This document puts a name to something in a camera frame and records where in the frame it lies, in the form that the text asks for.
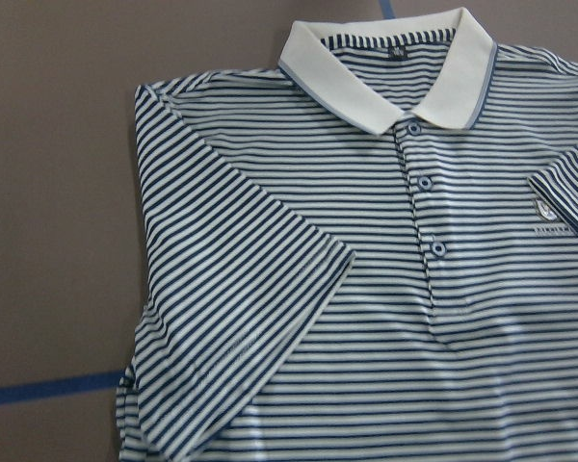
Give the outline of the blue white striped polo shirt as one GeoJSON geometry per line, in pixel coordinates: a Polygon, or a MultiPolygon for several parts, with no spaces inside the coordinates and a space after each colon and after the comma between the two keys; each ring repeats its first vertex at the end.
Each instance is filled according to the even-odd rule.
{"type": "Polygon", "coordinates": [[[578,64],[298,21],[135,96],[123,461],[578,461],[578,64]]]}

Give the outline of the blue tape line crosswise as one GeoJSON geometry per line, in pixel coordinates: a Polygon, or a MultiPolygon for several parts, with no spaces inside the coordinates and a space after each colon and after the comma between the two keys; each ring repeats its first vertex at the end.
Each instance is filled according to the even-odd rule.
{"type": "Polygon", "coordinates": [[[0,406],[115,388],[122,371],[95,372],[73,377],[0,387],[0,406]]]}

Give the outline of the blue tape line lengthwise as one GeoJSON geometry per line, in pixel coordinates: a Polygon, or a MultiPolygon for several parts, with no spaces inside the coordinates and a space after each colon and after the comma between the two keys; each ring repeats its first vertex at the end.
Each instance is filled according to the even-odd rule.
{"type": "Polygon", "coordinates": [[[381,14],[384,19],[396,19],[397,14],[391,0],[380,0],[381,14]]]}

